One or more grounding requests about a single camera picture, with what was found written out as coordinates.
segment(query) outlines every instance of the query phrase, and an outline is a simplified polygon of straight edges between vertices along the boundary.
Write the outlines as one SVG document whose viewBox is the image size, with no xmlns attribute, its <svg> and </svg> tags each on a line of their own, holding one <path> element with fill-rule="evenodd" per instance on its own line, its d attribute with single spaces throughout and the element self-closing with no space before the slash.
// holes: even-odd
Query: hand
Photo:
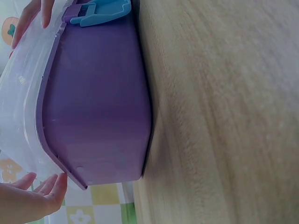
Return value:
<svg viewBox="0 0 299 224">
<path fill-rule="evenodd" d="M 18 45 L 20 39 L 26 32 L 28 26 L 36 17 L 39 11 L 42 11 L 42 27 L 46 28 L 51 20 L 54 0 L 32 0 L 23 10 L 17 27 L 15 28 L 12 49 Z"/>
<path fill-rule="evenodd" d="M 27 191 L 36 178 L 28 173 L 15 183 L 0 183 L 2 224 L 23 224 L 58 211 L 67 189 L 67 175 L 53 175 L 34 191 Z"/>
</svg>

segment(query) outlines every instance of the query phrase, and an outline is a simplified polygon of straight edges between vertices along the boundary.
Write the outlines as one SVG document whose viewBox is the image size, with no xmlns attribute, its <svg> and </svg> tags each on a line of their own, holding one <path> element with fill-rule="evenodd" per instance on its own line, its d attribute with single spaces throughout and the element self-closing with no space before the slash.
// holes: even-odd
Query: wood grain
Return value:
<svg viewBox="0 0 299 224">
<path fill-rule="evenodd" d="M 299 1 L 141 0 L 138 224 L 299 223 Z"/>
</svg>

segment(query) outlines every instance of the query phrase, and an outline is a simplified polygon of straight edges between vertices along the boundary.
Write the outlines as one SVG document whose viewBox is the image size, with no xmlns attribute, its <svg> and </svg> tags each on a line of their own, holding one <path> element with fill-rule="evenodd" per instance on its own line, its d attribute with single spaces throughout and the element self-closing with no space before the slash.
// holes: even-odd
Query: transparent lid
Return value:
<svg viewBox="0 0 299 224">
<path fill-rule="evenodd" d="M 50 52 L 72 0 L 56 0 L 51 23 L 33 20 L 0 78 L 0 149 L 40 181 L 62 170 L 44 152 L 36 130 L 36 104 Z M 69 179 L 69 185 L 78 186 Z"/>
<path fill-rule="evenodd" d="M 0 75 L 2 74 L 10 54 L 13 32 L 23 8 L 30 0 L 0 0 Z"/>
</svg>

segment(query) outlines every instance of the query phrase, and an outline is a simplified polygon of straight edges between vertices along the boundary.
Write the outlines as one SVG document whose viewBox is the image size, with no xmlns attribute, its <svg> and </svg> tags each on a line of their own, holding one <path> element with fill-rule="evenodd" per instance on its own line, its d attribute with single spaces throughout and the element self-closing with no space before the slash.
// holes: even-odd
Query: blue clip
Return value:
<svg viewBox="0 0 299 224">
<path fill-rule="evenodd" d="M 131 9 L 130 0 L 91 0 L 69 6 L 63 22 L 80 24 L 81 27 L 94 26 L 121 18 L 129 14 Z"/>
</svg>

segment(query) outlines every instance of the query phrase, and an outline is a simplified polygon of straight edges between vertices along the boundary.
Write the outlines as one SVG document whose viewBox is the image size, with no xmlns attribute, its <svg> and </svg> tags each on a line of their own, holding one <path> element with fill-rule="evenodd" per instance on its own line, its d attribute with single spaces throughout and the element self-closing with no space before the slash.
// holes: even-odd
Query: checkered fabric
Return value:
<svg viewBox="0 0 299 224">
<path fill-rule="evenodd" d="M 0 151 L 1 182 L 14 182 L 26 171 Z M 35 180 L 33 190 L 40 182 Z M 32 224 L 136 224 L 132 183 L 68 188 L 61 209 Z"/>
</svg>

